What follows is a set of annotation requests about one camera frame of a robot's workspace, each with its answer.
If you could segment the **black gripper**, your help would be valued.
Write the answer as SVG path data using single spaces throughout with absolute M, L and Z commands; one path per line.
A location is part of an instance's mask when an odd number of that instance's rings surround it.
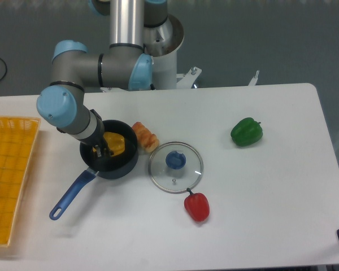
M 109 148 L 108 142 L 103 136 L 105 129 L 100 115 L 95 110 L 82 108 L 79 117 L 79 141 L 86 145 L 94 146 L 98 157 L 101 157 L 102 154 L 113 155 L 114 152 Z

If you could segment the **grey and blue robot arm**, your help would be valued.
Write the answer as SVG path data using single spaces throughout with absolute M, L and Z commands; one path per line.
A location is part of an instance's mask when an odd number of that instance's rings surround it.
M 51 83 L 37 98 L 43 119 L 83 144 L 99 157 L 112 155 L 104 139 L 101 118 L 84 106 L 88 87 L 149 90 L 152 53 L 145 30 L 167 22 L 167 1 L 89 1 L 98 15 L 110 18 L 110 45 L 106 54 L 90 54 L 76 41 L 57 43 L 52 58 Z

